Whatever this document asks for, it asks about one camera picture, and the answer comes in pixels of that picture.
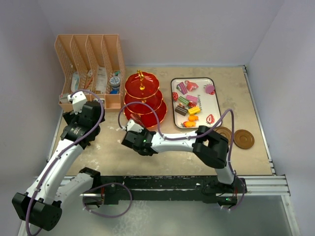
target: rectangular tray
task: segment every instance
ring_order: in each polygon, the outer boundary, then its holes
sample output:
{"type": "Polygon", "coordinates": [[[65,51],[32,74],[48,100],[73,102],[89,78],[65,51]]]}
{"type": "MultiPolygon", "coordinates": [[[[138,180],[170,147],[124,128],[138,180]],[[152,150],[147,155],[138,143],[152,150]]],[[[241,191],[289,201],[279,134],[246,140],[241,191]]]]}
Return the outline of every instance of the rectangular tray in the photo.
{"type": "Polygon", "coordinates": [[[177,92],[178,97],[183,96],[184,98],[186,98],[186,95],[192,95],[192,96],[198,97],[199,100],[198,100],[197,106],[201,107],[201,112],[196,114],[196,116],[199,117],[199,120],[196,121],[196,127],[189,127],[188,128],[188,127],[184,127],[182,124],[185,121],[188,121],[189,114],[187,113],[186,116],[182,116],[181,114],[178,114],[177,112],[175,112],[175,108],[177,107],[177,105],[179,103],[178,103],[178,101],[177,102],[173,101],[174,124],[178,128],[180,128],[180,129],[196,129],[200,125],[212,127],[215,124],[215,122],[217,122],[217,120],[221,117],[217,93],[215,92],[215,94],[211,95],[211,94],[207,94],[205,92],[204,86],[206,86],[208,84],[215,86],[213,80],[208,78],[208,77],[175,78],[171,81],[172,94],[173,94],[173,92],[177,92]],[[188,93],[183,95],[178,89],[176,89],[176,86],[180,82],[185,83],[186,80],[196,83],[199,86],[199,88],[197,88],[195,91],[192,91],[192,92],[188,91],[188,93]],[[213,115],[214,122],[209,124],[206,119],[210,114],[213,115]]]}

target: round wooden coaster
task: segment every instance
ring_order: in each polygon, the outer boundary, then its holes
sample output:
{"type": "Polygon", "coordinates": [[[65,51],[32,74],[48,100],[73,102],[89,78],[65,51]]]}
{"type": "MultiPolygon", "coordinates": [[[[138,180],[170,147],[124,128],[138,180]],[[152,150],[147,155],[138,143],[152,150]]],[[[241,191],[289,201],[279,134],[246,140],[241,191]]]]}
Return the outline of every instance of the round wooden coaster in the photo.
{"type": "Polygon", "coordinates": [[[221,134],[223,137],[228,139],[228,143],[231,142],[232,132],[226,127],[220,126],[218,128],[215,128],[215,131],[219,134],[221,134]]]}
{"type": "Polygon", "coordinates": [[[234,133],[234,143],[239,148],[249,149],[254,145],[255,139],[249,131],[240,129],[234,133]]]}

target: table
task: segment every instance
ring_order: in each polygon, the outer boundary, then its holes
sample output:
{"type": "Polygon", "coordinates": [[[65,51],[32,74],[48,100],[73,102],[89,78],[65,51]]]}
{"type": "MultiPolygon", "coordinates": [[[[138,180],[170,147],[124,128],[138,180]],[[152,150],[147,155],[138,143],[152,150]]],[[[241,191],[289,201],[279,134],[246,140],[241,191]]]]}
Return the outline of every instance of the table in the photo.
{"type": "MultiPolygon", "coordinates": [[[[232,108],[235,114],[235,130],[246,129],[254,138],[254,146],[248,150],[236,145],[232,151],[232,166],[239,175],[271,175],[266,146],[257,121],[251,94],[242,67],[127,67],[126,75],[142,71],[151,72],[160,81],[160,90],[168,107],[161,124],[162,133],[185,132],[173,123],[170,82],[176,77],[210,77],[216,86],[221,113],[232,108]]],[[[153,156],[140,156],[120,144],[125,135],[117,124],[118,113],[106,113],[100,134],[75,160],[68,176],[76,176],[80,169],[89,167],[102,175],[215,175],[214,169],[204,165],[198,157],[188,152],[163,152],[153,156]]],[[[121,118],[123,125],[127,120],[121,118]]],[[[231,129],[231,118],[227,115],[223,126],[231,129]]],[[[66,122],[62,119],[55,148],[66,122]]]]}

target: wall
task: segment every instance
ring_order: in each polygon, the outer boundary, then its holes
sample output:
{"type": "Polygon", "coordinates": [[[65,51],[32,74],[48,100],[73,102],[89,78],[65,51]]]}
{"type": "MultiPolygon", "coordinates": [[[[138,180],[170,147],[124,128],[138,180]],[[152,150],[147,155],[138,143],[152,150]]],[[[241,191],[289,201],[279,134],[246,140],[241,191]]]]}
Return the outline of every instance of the wall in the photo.
{"type": "Polygon", "coordinates": [[[36,1],[1,1],[1,235],[17,235],[20,220],[12,197],[24,192],[44,167],[61,112],[64,77],[54,40],[36,1]]]}
{"type": "Polygon", "coordinates": [[[119,33],[129,65],[250,61],[283,0],[38,0],[55,34],[119,33]]]}
{"type": "Polygon", "coordinates": [[[304,236],[315,232],[315,1],[288,0],[249,64],[277,174],[286,174],[304,236]]]}

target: orange toy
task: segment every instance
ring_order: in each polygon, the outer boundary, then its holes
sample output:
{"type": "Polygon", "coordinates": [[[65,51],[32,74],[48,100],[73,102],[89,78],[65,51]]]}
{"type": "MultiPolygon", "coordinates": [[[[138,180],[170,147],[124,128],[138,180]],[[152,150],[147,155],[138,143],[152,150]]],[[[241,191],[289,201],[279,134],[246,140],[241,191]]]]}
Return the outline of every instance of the orange toy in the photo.
{"type": "Polygon", "coordinates": [[[188,120],[189,120],[189,121],[195,121],[195,120],[198,120],[198,116],[194,116],[194,115],[189,116],[189,117],[188,117],[188,120]]]}
{"type": "Polygon", "coordinates": [[[183,127],[189,128],[189,127],[195,127],[196,126],[196,122],[195,121],[185,121],[183,123],[183,127]]]}

